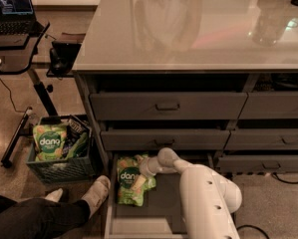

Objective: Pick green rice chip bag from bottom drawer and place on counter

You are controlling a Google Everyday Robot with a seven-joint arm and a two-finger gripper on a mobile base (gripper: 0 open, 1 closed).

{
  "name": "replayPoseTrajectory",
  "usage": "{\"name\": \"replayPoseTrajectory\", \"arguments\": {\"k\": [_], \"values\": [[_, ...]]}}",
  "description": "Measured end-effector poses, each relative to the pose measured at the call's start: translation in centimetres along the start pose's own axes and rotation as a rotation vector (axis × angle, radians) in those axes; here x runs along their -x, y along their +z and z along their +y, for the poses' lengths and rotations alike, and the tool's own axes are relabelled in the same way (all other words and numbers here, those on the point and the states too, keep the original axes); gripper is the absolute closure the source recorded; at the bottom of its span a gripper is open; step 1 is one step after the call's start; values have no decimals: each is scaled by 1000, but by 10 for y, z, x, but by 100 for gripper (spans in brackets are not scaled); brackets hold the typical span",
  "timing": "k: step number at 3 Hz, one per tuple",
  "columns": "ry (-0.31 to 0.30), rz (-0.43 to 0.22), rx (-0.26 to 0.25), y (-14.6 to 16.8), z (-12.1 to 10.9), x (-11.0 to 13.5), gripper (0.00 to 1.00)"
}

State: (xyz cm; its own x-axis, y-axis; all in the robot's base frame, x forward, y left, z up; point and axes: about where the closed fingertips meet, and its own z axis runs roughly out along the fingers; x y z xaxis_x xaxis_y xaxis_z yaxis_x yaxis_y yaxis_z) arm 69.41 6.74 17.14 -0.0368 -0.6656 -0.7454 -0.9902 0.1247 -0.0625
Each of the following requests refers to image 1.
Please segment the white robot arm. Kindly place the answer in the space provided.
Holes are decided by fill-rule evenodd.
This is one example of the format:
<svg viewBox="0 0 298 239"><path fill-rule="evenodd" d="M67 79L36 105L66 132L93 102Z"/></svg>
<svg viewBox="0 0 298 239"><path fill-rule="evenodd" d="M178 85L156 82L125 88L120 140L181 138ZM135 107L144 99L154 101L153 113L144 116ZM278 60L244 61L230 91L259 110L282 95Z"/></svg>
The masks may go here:
<svg viewBox="0 0 298 239"><path fill-rule="evenodd" d="M158 173L178 173L183 219L189 239L240 239L231 214L242 203L240 188L202 164L180 158L169 147L140 161L140 174L132 190Z"/></svg>

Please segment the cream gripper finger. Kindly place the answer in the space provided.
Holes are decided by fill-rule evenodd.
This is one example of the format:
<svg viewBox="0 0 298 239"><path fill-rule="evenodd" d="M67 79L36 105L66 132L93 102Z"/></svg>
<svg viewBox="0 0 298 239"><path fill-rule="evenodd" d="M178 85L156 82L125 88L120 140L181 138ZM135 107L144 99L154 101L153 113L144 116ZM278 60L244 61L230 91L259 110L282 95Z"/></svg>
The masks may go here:
<svg viewBox="0 0 298 239"><path fill-rule="evenodd" d="M142 174L138 175L131 187L131 190L138 190L145 184L146 181L147 178L145 176L143 176Z"/></svg>

